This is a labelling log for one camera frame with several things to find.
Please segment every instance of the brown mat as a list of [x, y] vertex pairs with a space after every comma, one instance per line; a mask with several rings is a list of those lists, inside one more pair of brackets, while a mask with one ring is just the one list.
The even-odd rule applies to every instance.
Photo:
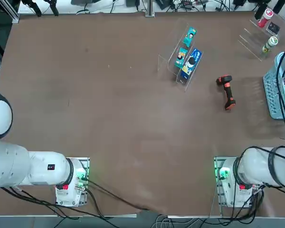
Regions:
[[[14, 110], [5, 141], [28, 150], [91, 158], [91, 178], [119, 196], [169, 215], [207, 216], [213, 157], [285, 141], [270, 118], [260, 62], [237, 41], [251, 13], [141, 13], [23, 17], [10, 33], [0, 92]], [[187, 92], [157, 78], [157, 54], [173, 23], [198, 30], [203, 59]], [[277, 47], [278, 53], [284, 45]], [[224, 110], [218, 76], [231, 74], [237, 101]], [[28, 191], [55, 201], [53, 187]], [[107, 215], [137, 210], [95, 191]], [[95, 212], [93, 204], [81, 209]], [[0, 190], [0, 215], [49, 215]], [[219, 215], [217, 200], [212, 215]], [[266, 190], [260, 216], [285, 217], [285, 195]]]

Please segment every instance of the floor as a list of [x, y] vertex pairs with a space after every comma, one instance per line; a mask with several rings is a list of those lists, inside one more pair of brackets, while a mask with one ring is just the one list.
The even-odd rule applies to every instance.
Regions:
[[[156, 220], [156, 214], [152, 212], [140, 213], [137, 218], [113, 218], [110, 221], [120, 228], [156, 228], [154, 224]], [[21, 228], [54, 228], [54, 226], [60, 221], [60, 218], [42, 218], [42, 217], [14, 217], [14, 218], [0, 218], [0, 228], [14, 227], [19, 224]], [[181, 219], [178, 221], [188, 221], [188, 219]], [[218, 220], [213, 218], [208, 222], [217, 223]], [[79, 220], [64, 220], [59, 224], [59, 228], [110, 228], [112, 226], [105, 224], [98, 218], [81, 218]], [[185, 224], [174, 224], [175, 228], [187, 228]], [[204, 224], [203, 228], [211, 228], [214, 225]], [[194, 223], [190, 228], [199, 228], [200, 221]], [[244, 225], [238, 222], [230, 224], [230, 228], [285, 228], [285, 219], [279, 218], [258, 218], [250, 225]]]
[[[9, 33], [11, 28], [11, 21], [9, 17], [0, 12], [0, 44], [3, 48], [5, 48]], [[152, 224], [156, 220], [157, 214], [152, 212], [143, 212], [138, 214], [137, 218], [113, 218], [110, 220], [112, 223], [119, 227], [123, 228], [151, 228]], [[50, 228], [54, 227], [61, 219], [54, 217], [7, 217], [0, 218], [0, 228], [3, 227], [18, 227], [15, 224], [19, 224], [19, 227], [22, 228]], [[209, 219], [209, 222], [217, 222], [217, 219]], [[64, 220], [59, 228], [85, 228], [90, 227], [90, 225], [94, 225], [94, 227], [110, 227], [110, 225], [105, 224], [101, 220], [97, 218], [81, 218], [80, 220]], [[190, 226], [192, 228], [199, 227], [200, 222], [196, 222], [194, 225]], [[204, 228], [210, 227], [211, 225], [204, 224]], [[285, 219], [276, 219], [276, 218], [258, 218], [250, 225], [243, 225], [238, 222], [234, 222], [230, 225], [232, 228], [241, 228], [241, 227], [250, 227], [250, 228], [265, 228], [265, 227], [282, 227], [285, 228]], [[186, 225], [175, 224], [176, 228], [184, 228]]]

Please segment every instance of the white robotic arm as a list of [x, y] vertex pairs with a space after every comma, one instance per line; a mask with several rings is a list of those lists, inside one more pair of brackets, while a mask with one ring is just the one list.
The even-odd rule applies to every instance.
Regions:
[[[0, 95], [0, 139], [10, 130], [12, 120], [12, 108]], [[78, 158], [57, 152], [28, 152], [22, 146], [0, 141], [0, 187], [55, 185], [56, 202], [76, 207], [86, 202], [82, 177], [87, 178], [87, 170]]]
[[[284, 147], [263, 149], [285, 157]], [[249, 148], [242, 157], [226, 157], [218, 177], [224, 191], [224, 205], [249, 207], [244, 203], [258, 186], [285, 188], [285, 158], [258, 148]]]

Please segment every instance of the clear acrylic stand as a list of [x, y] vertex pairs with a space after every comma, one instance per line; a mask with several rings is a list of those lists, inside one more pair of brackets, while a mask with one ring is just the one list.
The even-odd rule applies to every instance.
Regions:
[[174, 63], [176, 61], [180, 48], [183, 48], [188, 51], [185, 56], [184, 63], [186, 63], [186, 61], [188, 60], [190, 54], [192, 53], [194, 49], [193, 48], [195, 44], [194, 37], [193, 37], [193, 40], [191, 41], [189, 48], [186, 47], [186, 45], [183, 44], [182, 42], [189, 28], [190, 26], [187, 23], [187, 21], [183, 19], [177, 20], [169, 36], [165, 39], [162, 50], [158, 54], [158, 66], [157, 66], [158, 77], [164, 80], [170, 80], [170, 81], [176, 82], [176, 85], [184, 91], [187, 90], [192, 78], [194, 77], [195, 69], [198, 64], [195, 66], [195, 69], [191, 73], [191, 76], [189, 77], [189, 79], [186, 82], [182, 82], [181, 76], [180, 76], [181, 69], [175, 66]]
[[[280, 27], [277, 34], [268, 29], [270, 23], [274, 23]], [[283, 43], [283, 38], [285, 36], [285, 20], [275, 13], [263, 28], [258, 26], [258, 20], [256, 20], [255, 17], [251, 18], [250, 24], [242, 30], [238, 41], [257, 59], [262, 61], [271, 54], [270, 50], [267, 53], [262, 51], [262, 47], [271, 36], [278, 38], [278, 46]]]

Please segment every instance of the blue basket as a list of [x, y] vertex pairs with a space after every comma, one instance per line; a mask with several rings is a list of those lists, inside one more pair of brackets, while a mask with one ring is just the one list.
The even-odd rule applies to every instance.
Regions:
[[[267, 103], [268, 103], [268, 109], [269, 109], [271, 117], [274, 119], [283, 118], [282, 113], [281, 113], [281, 108], [280, 108], [278, 90], [276, 87], [276, 70], [281, 60], [282, 55], [283, 55], [283, 52], [281, 52], [275, 57], [275, 64], [263, 77], [264, 88], [265, 88], [265, 93], [266, 93], [266, 98], [267, 98]], [[284, 69], [285, 69], [285, 57], [279, 69], [279, 76], [278, 76], [281, 95], [285, 103], [285, 83], [283, 82], [283, 79], [282, 79]]]

